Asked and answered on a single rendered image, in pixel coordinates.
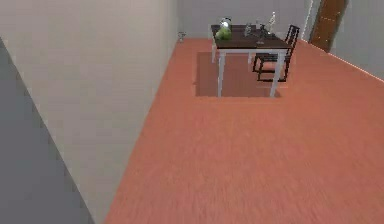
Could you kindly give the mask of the clear glass bottle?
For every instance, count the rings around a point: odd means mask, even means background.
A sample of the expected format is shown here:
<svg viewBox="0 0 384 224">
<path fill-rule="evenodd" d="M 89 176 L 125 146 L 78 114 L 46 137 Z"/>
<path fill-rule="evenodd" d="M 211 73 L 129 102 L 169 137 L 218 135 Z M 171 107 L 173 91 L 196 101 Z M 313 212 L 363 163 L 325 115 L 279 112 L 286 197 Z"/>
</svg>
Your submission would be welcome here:
<svg viewBox="0 0 384 224">
<path fill-rule="evenodd" d="M 274 28 L 275 23 L 276 23 L 276 12 L 273 11 L 272 16 L 268 22 L 268 27 L 269 27 L 268 33 L 269 34 L 273 33 L 273 28 Z"/>
</svg>

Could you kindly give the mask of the black chair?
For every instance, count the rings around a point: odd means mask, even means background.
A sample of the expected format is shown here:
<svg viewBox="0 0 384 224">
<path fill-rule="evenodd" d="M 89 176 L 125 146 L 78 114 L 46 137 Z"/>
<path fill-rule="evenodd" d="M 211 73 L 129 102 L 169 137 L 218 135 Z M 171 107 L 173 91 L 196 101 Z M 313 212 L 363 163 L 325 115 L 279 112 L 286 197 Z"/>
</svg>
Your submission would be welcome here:
<svg viewBox="0 0 384 224">
<path fill-rule="evenodd" d="M 284 67 L 284 75 L 278 79 L 279 82 L 286 82 L 288 73 L 289 73 L 289 67 L 290 67 L 290 62 L 291 58 L 293 55 L 293 52 L 295 50 L 297 40 L 298 40 L 298 35 L 299 35 L 300 28 L 295 25 L 290 25 L 288 32 L 286 34 L 286 37 L 284 39 L 284 42 L 289 45 L 289 48 L 286 51 L 285 54 L 285 67 Z M 270 54 L 270 53 L 257 53 L 254 58 L 254 64 L 253 64 L 253 72 L 257 74 L 257 80 L 261 82 L 272 82 L 272 78 L 266 78 L 264 79 L 262 77 L 263 74 L 272 74 L 275 72 L 274 69 L 269 69 L 266 70 L 264 69 L 264 64 L 265 63 L 272 63 L 276 62 L 278 59 L 277 54 Z"/>
</svg>

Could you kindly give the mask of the dark table with white legs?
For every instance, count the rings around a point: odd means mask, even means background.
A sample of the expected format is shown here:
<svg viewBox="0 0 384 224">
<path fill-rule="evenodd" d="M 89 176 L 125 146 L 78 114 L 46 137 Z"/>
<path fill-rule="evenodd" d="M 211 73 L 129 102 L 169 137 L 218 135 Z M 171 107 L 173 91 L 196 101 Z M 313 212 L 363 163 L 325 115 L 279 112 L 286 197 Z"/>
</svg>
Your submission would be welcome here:
<svg viewBox="0 0 384 224">
<path fill-rule="evenodd" d="M 285 65 L 284 59 L 289 45 L 284 40 L 275 35 L 270 35 L 270 39 L 266 39 L 263 44 L 258 44 L 258 35 L 260 29 L 252 25 L 251 34 L 247 37 L 244 36 L 244 29 L 246 25 L 233 25 L 232 38 L 230 40 L 217 40 L 215 38 L 216 32 L 220 29 L 219 25 L 212 25 L 212 50 L 211 62 L 218 62 L 218 75 L 217 75 L 217 96 L 222 96 L 223 79 L 225 72 L 226 56 L 228 54 L 247 54 L 248 62 L 255 57 L 257 53 L 270 53 L 277 54 L 278 59 L 275 63 L 275 72 L 273 81 L 270 88 L 270 97 L 274 97 L 278 86 L 278 79 Z"/>
</svg>

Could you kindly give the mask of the green lettuce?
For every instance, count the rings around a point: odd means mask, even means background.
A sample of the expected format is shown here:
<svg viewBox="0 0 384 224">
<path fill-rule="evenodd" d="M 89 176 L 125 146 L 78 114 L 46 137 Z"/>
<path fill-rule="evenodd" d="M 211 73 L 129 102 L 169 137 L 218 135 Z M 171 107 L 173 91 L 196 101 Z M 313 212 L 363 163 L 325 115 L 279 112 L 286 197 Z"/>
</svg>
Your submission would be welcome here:
<svg viewBox="0 0 384 224">
<path fill-rule="evenodd" d="M 216 34 L 215 38 L 217 40 L 230 40 L 232 38 L 232 32 L 229 28 L 220 28 Z"/>
</svg>

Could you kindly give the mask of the brown room door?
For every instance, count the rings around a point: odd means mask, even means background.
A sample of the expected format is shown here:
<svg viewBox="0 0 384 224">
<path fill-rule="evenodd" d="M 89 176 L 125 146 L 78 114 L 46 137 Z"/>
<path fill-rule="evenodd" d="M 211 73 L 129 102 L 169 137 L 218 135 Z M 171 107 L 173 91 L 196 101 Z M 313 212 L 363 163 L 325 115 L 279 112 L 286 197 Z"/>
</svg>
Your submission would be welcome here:
<svg viewBox="0 0 384 224">
<path fill-rule="evenodd" d="M 309 43 L 329 53 L 349 0 L 321 0 Z"/>
</svg>

